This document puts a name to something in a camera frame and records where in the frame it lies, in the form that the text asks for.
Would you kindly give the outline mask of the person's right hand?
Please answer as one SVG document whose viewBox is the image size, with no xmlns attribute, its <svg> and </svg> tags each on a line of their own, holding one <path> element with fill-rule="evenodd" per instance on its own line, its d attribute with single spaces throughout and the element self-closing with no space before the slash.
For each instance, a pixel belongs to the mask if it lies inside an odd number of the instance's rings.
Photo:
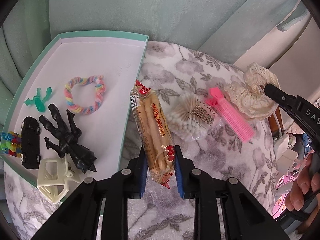
<svg viewBox="0 0 320 240">
<path fill-rule="evenodd" d="M 291 191 L 285 198 L 285 206 L 289 211 L 299 211 L 304 205 L 304 195 L 308 193 L 310 189 L 313 192 L 319 190 L 319 173 L 316 173 L 313 178 L 309 176 L 309 167 L 313 158 L 313 153 L 309 153 L 305 159 L 305 166 L 300 171 L 298 178 L 294 181 Z M 316 196 L 318 205 L 314 208 L 309 218 L 303 222 L 297 229 L 299 235 L 305 233 L 313 220 L 316 218 L 319 212 L 319 194 Z"/>
</svg>

